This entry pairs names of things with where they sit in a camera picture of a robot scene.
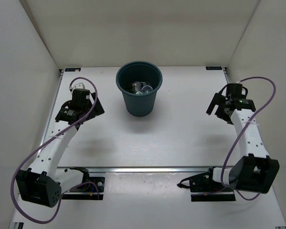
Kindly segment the green plastic soda bottle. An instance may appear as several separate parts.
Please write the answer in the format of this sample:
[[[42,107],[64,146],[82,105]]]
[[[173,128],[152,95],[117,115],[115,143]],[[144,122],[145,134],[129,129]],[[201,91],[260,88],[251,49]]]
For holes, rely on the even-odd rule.
[[[132,94],[136,94],[136,92],[137,92],[135,86],[132,84],[129,84],[127,86],[126,91],[129,93],[132,93]]]

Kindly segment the clear bottle black label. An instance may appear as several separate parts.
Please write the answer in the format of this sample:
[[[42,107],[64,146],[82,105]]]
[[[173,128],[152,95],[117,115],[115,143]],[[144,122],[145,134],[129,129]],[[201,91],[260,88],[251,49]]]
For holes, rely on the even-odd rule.
[[[137,92],[140,92],[142,87],[146,85],[146,82],[134,81],[131,84],[135,86]]]

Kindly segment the blue label clear water bottle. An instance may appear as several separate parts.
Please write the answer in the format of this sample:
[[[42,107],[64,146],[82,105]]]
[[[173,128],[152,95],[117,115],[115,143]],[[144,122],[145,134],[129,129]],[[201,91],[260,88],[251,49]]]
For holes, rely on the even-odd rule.
[[[145,85],[141,89],[142,94],[148,94],[152,91],[153,91],[153,88],[150,85]]]

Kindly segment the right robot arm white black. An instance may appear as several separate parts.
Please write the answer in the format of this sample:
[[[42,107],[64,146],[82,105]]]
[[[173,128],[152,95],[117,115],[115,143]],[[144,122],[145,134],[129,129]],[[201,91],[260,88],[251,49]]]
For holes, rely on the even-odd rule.
[[[256,108],[247,99],[248,90],[240,83],[229,83],[214,95],[206,113],[215,115],[234,126],[237,137],[232,148],[239,146],[240,159],[232,168],[215,167],[204,184],[211,191],[221,185],[232,190],[265,194],[279,171],[278,160],[267,152],[255,119]]]

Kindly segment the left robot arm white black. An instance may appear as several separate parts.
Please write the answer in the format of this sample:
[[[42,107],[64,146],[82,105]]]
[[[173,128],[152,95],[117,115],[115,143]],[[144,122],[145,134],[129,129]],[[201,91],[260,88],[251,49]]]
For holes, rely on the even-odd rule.
[[[95,93],[87,89],[73,90],[72,99],[61,106],[55,117],[51,142],[41,149],[26,170],[16,174],[22,200],[52,208],[58,203],[61,194],[74,186],[80,191],[90,187],[87,169],[72,166],[60,174],[57,167],[80,126],[103,113],[104,109]]]

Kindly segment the dark teal plastic bin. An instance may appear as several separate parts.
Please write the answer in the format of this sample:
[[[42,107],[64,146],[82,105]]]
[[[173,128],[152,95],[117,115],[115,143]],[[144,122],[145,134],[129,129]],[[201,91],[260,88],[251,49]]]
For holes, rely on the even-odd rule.
[[[126,91],[134,81],[146,82],[153,91],[148,94],[137,92],[132,94]],[[144,117],[152,112],[157,91],[163,82],[160,69],[150,62],[134,61],[122,66],[116,74],[116,85],[122,92],[128,113],[136,117]]]

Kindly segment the black label sticker right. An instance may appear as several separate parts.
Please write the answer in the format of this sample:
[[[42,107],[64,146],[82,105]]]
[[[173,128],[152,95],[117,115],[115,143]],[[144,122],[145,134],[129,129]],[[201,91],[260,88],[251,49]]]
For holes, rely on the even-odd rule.
[[[221,66],[206,66],[205,68],[207,71],[221,71],[222,70]]]

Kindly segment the black label sticker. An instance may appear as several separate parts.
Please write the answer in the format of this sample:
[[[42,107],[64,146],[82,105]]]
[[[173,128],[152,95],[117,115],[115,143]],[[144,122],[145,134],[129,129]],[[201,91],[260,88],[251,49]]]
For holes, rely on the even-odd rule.
[[[222,70],[221,66],[206,66],[205,68],[207,71],[221,71]]]
[[[80,72],[81,68],[65,68],[65,72]]]

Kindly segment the black label sticker left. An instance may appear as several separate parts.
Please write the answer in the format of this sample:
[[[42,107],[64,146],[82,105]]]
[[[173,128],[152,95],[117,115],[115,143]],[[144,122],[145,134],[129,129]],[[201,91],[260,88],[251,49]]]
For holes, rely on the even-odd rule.
[[[65,68],[65,72],[80,72],[81,68]]]

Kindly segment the aluminium table edge rail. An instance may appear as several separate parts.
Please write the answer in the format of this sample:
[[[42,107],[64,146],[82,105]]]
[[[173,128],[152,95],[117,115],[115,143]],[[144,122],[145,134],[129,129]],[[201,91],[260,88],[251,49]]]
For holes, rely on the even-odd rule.
[[[86,167],[89,173],[202,173],[206,167]]]

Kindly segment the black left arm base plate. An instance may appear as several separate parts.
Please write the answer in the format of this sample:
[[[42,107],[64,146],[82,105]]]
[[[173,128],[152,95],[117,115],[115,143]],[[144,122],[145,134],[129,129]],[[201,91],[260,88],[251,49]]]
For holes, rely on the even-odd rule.
[[[77,188],[72,188],[63,194],[63,200],[103,200],[104,197],[104,188],[105,188],[105,173],[90,173],[89,181],[93,182],[99,191],[94,185],[86,184]]]

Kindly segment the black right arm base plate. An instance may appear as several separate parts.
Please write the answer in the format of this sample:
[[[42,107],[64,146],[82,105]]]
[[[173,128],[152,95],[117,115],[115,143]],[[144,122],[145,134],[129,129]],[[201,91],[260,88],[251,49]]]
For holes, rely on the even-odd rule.
[[[213,181],[214,167],[206,172],[182,179],[177,186],[189,189],[192,202],[233,202],[236,201],[232,189]]]

